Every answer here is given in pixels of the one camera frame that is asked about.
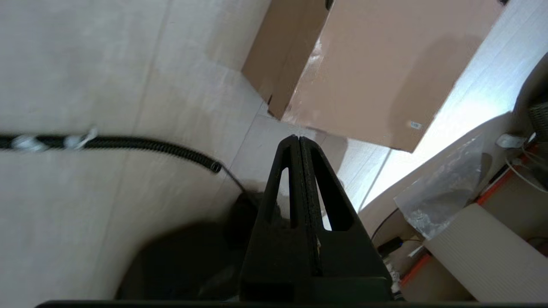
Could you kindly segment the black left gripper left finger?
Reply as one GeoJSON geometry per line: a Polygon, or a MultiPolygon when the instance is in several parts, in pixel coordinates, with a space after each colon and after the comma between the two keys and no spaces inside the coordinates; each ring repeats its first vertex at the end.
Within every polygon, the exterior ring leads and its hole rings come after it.
{"type": "Polygon", "coordinates": [[[241,268],[242,302],[311,302],[315,253],[300,140],[279,143],[241,268]],[[274,220],[282,171],[289,173],[290,223],[274,220]]]}

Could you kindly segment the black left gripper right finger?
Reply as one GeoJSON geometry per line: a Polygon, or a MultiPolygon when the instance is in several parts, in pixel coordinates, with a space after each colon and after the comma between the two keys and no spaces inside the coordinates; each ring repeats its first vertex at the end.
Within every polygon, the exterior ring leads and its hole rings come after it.
{"type": "Polygon", "coordinates": [[[354,206],[323,150],[299,139],[303,163],[307,239],[318,277],[390,279],[354,206]]]}

